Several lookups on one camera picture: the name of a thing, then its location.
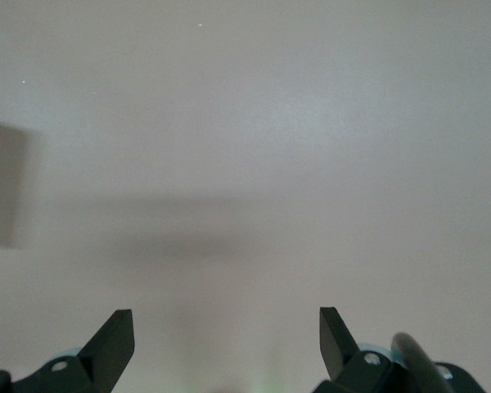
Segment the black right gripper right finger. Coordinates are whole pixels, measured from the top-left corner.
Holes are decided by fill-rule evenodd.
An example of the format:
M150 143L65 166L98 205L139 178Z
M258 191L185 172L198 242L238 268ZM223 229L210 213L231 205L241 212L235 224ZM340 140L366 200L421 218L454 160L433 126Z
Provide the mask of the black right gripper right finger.
M409 393L405 369L376 347L362 348L339 311L319 311L319 343L329 378L313 393Z

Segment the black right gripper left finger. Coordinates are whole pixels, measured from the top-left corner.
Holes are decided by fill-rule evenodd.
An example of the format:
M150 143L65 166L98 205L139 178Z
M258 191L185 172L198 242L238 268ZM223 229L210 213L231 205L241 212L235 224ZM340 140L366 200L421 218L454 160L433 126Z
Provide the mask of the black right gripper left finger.
M0 369L0 393L111 393L133 354L133 313L116 310L78 354L52 359L15 382Z

